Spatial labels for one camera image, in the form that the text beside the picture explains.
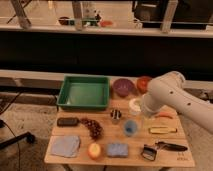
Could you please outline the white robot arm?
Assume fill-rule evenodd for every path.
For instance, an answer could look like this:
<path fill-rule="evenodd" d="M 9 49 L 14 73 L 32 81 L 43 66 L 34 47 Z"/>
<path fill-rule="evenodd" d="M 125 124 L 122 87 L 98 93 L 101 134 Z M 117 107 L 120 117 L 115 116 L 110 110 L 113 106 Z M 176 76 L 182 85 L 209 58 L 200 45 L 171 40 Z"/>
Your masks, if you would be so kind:
<path fill-rule="evenodd" d="M 213 134 L 213 104 L 184 91 L 184 83 L 185 77 L 177 71 L 153 78 L 140 99 L 142 113 L 151 117 L 167 105 Z"/>

